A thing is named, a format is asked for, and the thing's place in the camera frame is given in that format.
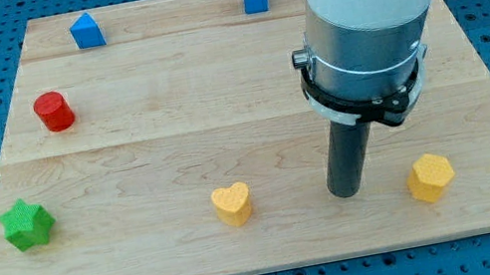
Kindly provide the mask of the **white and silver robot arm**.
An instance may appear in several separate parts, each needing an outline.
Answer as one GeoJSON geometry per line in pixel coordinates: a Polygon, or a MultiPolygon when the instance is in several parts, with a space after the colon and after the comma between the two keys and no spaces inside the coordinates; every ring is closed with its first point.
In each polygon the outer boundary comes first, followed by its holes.
{"type": "Polygon", "coordinates": [[[306,0],[293,53],[313,110],[337,124],[404,122],[422,90],[431,0],[306,0]]]}

